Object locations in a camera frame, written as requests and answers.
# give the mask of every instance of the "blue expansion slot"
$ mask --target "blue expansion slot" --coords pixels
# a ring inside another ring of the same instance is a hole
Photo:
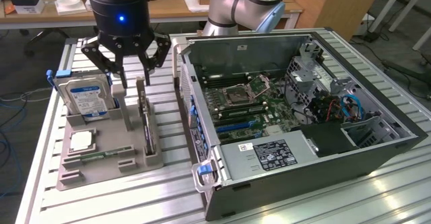
[[[218,133],[222,133],[222,132],[228,132],[239,129],[246,129],[246,128],[250,128],[254,124],[255,124],[255,121],[250,121],[232,126],[219,127],[215,131]]]

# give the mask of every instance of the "white sticker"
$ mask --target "white sticker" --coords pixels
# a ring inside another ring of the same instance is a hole
[[[104,99],[99,98],[100,93],[99,86],[71,89],[76,106],[86,117],[99,117],[108,111]]]
[[[254,149],[254,143],[244,143],[238,145],[238,147],[240,148],[240,151],[247,151],[247,150],[252,150]]]
[[[246,51],[247,50],[247,45],[239,45],[236,47],[236,51]]]

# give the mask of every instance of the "table leg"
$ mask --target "table leg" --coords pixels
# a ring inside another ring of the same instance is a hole
[[[286,21],[285,29],[294,29],[297,27],[299,14],[301,13],[293,13],[291,14],[291,16],[289,17],[289,20]]]
[[[415,46],[413,47],[413,49],[415,51],[418,51],[422,47],[422,45],[425,44],[425,42],[430,39],[431,37],[431,27],[429,29],[429,31],[426,31],[425,35],[422,36],[422,38],[419,39],[418,43],[415,44]]]
[[[410,0],[409,5],[407,5],[407,6],[406,6],[406,8],[403,9],[403,12],[399,14],[399,16],[398,16],[398,18],[397,18],[397,20],[395,20],[395,22],[394,22],[394,24],[393,24],[393,26],[391,26],[391,28],[390,28],[390,31],[391,31],[391,32],[393,32],[393,31],[395,31],[395,29],[397,29],[397,27],[398,27],[399,23],[403,21],[403,19],[405,19],[406,15],[407,15],[407,13],[409,13],[409,11],[411,10],[411,8],[413,8],[413,7],[414,7],[414,5],[417,4],[417,2],[418,2],[418,0]]]
[[[374,32],[374,31],[378,29],[379,24],[381,24],[381,22],[383,21],[385,16],[389,14],[390,9],[391,9],[393,5],[395,4],[395,1],[397,1],[397,0],[390,0],[390,1],[386,3],[386,6],[385,6],[383,10],[382,10],[382,12],[379,13],[379,16],[378,16],[378,18],[377,18],[375,22],[374,22],[374,23],[373,23],[373,25],[371,25],[370,32]]]

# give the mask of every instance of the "gray robot arm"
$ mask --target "gray robot arm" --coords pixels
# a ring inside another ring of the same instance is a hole
[[[210,0],[204,36],[238,34],[238,25],[268,33],[285,14],[283,0]]]

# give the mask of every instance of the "table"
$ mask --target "table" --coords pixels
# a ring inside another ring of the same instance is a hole
[[[303,8],[294,0],[285,0],[286,10],[283,18],[289,18],[285,27],[295,28],[299,14]],[[39,15],[19,15],[16,12],[4,15],[4,6],[11,3],[0,2],[0,29],[30,29],[30,28],[54,28],[54,27],[79,27],[95,26],[95,17],[92,12],[59,16],[55,4],[50,3]],[[206,21],[208,12],[192,13],[184,0],[156,0],[150,2],[150,17],[152,23],[163,22],[190,22]]]
[[[394,104],[431,133],[431,112],[382,73],[378,67],[331,31],[314,29]],[[82,42],[66,42],[59,69],[88,70],[95,65],[80,51]],[[114,57],[104,48],[104,55]],[[207,223],[200,195],[194,187],[191,160],[174,93],[172,69],[167,57],[164,67],[151,75],[154,85],[146,88],[150,101],[156,103],[159,135],[166,166],[155,171],[106,181],[67,191],[55,189],[59,153],[64,136],[66,107],[54,91],[35,151],[16,223]],[[326,60],[337,77],[347,75],[345,69]],[[128,85],[143,76],[136,57],[124,60]],[[127,104],[136,104],[135,87],[127,89]],[[239,213],[211,222],[272,224],[319,221],[321,223],[395,223],[431,220],[431,137],[407,153],[391,159],[369,176],[347,181],[305,195]]]
[[[397,0],[389,0],[386,6],[383,7],[383,10],[375,20],[375,22],[371,25],[370,31],[374,32],[378,27],[379,24],[383,21],[383,18],[386,17],[387,13],[390,12],[391,7],[394,6]],[[390,27],[390,31],[394,32],[399,23],[403,21],[409,11],[411,10],[411,8],[414,7],[414,5],[417,4],[418,0],[410,0],[406,8],[403,9],[402,13],[399,14],[399,16],[397,17],[397,20],[393,23],[393,26]],[[431,36],[431,28],[429,30],[429,32],[425,34],[425,36],[422,37],[422,39],[419,40],[419,42],[417,43],[417,45],[413,47],[414,50],[419,50],[421,46],[423,45],[425,41],[430,38]]]

